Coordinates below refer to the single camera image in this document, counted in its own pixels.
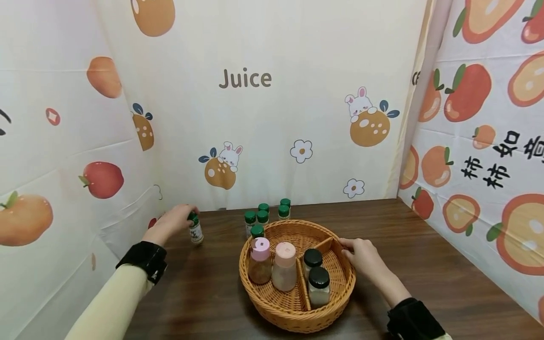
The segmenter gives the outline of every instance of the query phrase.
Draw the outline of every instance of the black jar lid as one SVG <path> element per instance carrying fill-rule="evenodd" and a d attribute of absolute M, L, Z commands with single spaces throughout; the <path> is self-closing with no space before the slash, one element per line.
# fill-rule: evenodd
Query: black jar lid
<path fill-rule="evenodd" d="M 308 281 L 317 289 L 327 288 L 330 283 L 329 272 L 323 267 L 314 267 L 310 269 Z"/>
<path fill-rule="evenodd" d="M 310 248 L 304 252 L 304 263 L 308 267 L 319 267 L 323 264 L 323 255 L 315 248 Z"/>

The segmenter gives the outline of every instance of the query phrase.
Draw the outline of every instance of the rabbit illustration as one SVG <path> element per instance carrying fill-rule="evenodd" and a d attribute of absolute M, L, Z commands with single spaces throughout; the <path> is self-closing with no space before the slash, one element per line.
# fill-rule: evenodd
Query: rabbit illustration
<path fill-rule="evenodd" d="M 369 111 L 368 113 L 373 114 L 378 110 L 374 108 L 370 99 L 368 99 L 367 89 L 364 86 L 359 88 L 358 97 L 347 95 L 345 102 L 349 105 L 349 115 L 351 116 L 352 123 L 357 121 L 359 113 Z"/>
<path fill-rule="evenodd" d="M 231 167 L 231 171 L 236 172 L 238 171 L 237 166 L 240 159 L 240 154 L 244 148 L 240 145 L 234 149 L 232 147 L 232 143 L 229 141 L 226 141 L 224 145 L 225 149 L 219 154 L 219 162 L 228 164 Z"/>

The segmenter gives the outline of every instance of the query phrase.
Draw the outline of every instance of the wicker basket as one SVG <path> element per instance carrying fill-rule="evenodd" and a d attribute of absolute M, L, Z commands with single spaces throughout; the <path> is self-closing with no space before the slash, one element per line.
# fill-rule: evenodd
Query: wicker basket
<path fill-rule="evenodd" d="M 296 248 L 298 279 L 290 292 L 274 288 L 272 281 L 256 285 L 249 280 L 248 264 L 251 240 L 240 253 L 240 278 L 251 302 L 259 314 L 279 328 L 313 333 L 330 326 L 344 311 L 355 285 L 355 270 L 341 254 L 338 237 L 327 228 L 302 220 L 286 220 L 269 224 L 264 229 L 270 241 L 271 254 L 279 242 L 290 242 Z M 331 293 L 329 304 L 312 310 L 304 280 L 302 256 L 309 248 L 317 248 L 323 254 L 323 267 L 329 271 Z"/>

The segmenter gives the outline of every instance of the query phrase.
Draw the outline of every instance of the hand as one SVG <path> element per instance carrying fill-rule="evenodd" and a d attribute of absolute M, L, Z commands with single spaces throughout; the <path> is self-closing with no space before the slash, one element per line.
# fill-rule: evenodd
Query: hand
<path fill-rule="evenodd" d="M 181 230 L 188 229 L 193 221 L 187 220 L 191 211 L 200 214 L 196 206 L 180 204 L 162 215 L 154 226 L 145 233 L 142 241 L 164 246 L 166 241 Z"/>

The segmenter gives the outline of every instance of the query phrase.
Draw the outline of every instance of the beige sleeve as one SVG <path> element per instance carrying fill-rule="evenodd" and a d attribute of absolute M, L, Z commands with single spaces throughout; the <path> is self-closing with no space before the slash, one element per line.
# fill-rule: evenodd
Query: beige sleeve
<path fill-rule="evenodd" d="M 122 340 L 138 302 L 152 287 L 141 268 L 120 266 L 77 319 L 65 340 Z"/>

